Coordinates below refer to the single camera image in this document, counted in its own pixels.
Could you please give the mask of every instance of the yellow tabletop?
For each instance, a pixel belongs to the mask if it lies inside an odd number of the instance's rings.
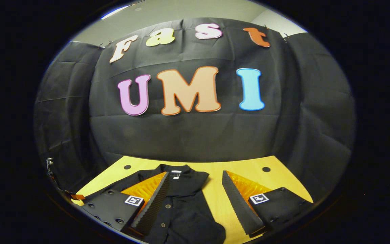
[[[286,187],[303,199],[313,203],[305,187],[275,156],[210,163],[169,162],[124,156],[86,184],[77,194],[88,196],[139,170],[155,169],[159,164],[172,166],[188,165],[195,171],[209,173],[209,179],[202,191],[215,221],[225,228],[226,238],[224,244],[241,244],[260,236],[249,238],[243,231],[243,227],[240,225],[237,215],[234,213],[229,198],[222,186],[223,170],[228,170],[243,176],[272,190],[279,187]],[[263,167],[270,168],[270,171],[264,172],[262,170]],[[82,201],[72,201],[80,206],[83,205]]]

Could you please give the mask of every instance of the black fabric backdrop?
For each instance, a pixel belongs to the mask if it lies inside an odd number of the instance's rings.
[[[195,26],[201,23],[217,23],[223,36],[197,39]],[[175,30],[172,43],[145,45],[151,32],[167,27]],[[264,32],[271,46],[264,48],[252,42],[243,31],[247,27]],[[134,34],[138,40],[131,43],[120,60],[110,64],[115,44]],[[86,70],[81,73],[70,66],[73,63],[65,61],[66,67],[58,68],[62,54],[71,55],[72,62],[77,64],[90,65],[84,65]],[[35,125],[40,153],[43,158],[57,158],[56,174],[67,190],[78,190],[124,155],[182,162],[275,155],[304,184],[314,201],[319,201],[333,189],[348,163],[355,130],[351,90],[335,60],[310,34],[283,39],[276,31],[242,21],[184,19],[127,34],[103,50],[85,43],[70,43],[62,54],[43,80]],[[156,75],[176,69],[189,82],[201,66],[219,69],[216,91],[221,109],[162,115],[163,89]],[[236,74],[238,68],[261,71],[264,109],[239,108],[243,89]],[[131,79],[130,98],[137,104],[139,91],[134,80],[144,74],[151,76],[149,107],[141,116],[126,115],[121,109],[117,84]],[[77,85],[82,88],[67,89]],[[44,103],[43,100],[53,99],[49,91],[55,91],[55,98],[65,99]],[[53,122],[49,121],[49,111],[53,111]],[[100,153],[95,153],[95,145]],[[93,155],[82,154],[81,148]]]

